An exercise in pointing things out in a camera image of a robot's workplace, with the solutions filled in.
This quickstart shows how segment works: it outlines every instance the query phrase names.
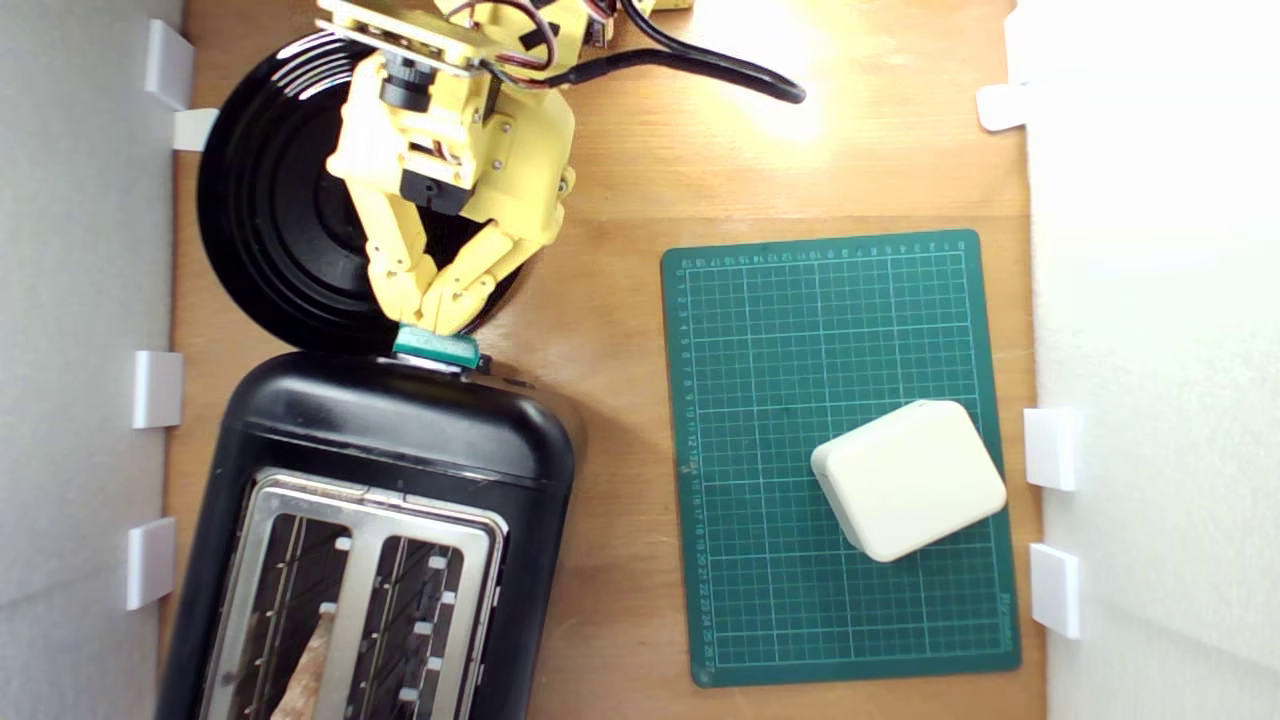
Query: white panel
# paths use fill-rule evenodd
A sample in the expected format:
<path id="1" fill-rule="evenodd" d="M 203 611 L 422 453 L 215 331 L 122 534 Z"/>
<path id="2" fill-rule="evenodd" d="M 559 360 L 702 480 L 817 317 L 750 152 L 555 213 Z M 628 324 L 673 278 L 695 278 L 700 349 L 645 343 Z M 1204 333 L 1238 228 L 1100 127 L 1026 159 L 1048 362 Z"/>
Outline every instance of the white panel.
<path id="1" fill-rule="evenodd" d="M 133 359 L 133 429 L 182 423 L 182 354 L 140 350 Z"/>
<path id="2" fill-rule="evenodd" d="M 1050 716 L 1274 719 L 1272 6 L 1025 5 L 1053 28 L 1027 126 L 1038 398 L 1087 418 L 1080 489 L 1043 496 L 1088 570 Z"/>
<path id="3" fill-rule="evenodd" d="M 142 719 L 156 614 L 122 603 L 164 437 L 133 352 L 169 345 L 173 113 L 142 90 L 178 0 L 5 3 L 0 22 L 0 717 Z M 23 552 L 13 548 L 24 548 Z"/>
<path id="4" fill-rule="evenodd" d="M 1033 542 L 1030 571 L 1032 618 L 1065 638 L 1080 637 L 1080 560 Z"/>
<path id="5" fill-rule="evenodd" d="M 151 720 L 160 609 L 125 612 L 123 585 L 120 564 L 0 609 L 0 717 Z"/>
<path id="6" fill-rule="evenodd" d="M 137 610 L 173 592 L 178 523 L 161 518 L 129 530 L 124 609 Z"/>

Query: grid lines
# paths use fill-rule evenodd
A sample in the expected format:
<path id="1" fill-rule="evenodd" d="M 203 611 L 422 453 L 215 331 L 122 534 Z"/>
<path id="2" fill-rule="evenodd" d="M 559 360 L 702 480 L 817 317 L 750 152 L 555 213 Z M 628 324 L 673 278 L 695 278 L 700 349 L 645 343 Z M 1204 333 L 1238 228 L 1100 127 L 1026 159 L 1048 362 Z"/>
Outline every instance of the grid lines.
<path id="1" fill-rule="evenodd" d="M 961 402 L 1001 465 L 977 238 L 956 232 L 664 258 L 699 684 L 1016 666 L 1004 512 L 879 564 L 845 541 L 808 466 L 826 439 L 925 397 Z"/>

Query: green object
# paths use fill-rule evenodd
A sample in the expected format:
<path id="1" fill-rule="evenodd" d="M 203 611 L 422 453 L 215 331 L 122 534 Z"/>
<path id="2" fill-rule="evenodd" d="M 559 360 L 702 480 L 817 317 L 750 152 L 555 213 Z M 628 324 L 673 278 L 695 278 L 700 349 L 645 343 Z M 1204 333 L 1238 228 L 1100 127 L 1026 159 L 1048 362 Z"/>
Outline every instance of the green object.
<path id="1" fill-rule="evenodd" d="M 662 279 L 694 682 L 1018 667 L 1007 509 L 881 564 L 809 468 L 827 439 L 948 398 L 1004 474 L 977 233 L 677 249 Z"/>
<path id="2" fill-rule="evenodd" d="M 480 364 L 480 346 L 474 337 L 435 334 L 415 325 L 401 325 L 392 350 L 415 357 L 461 365 L 471 370 L 475 370 Z"/>

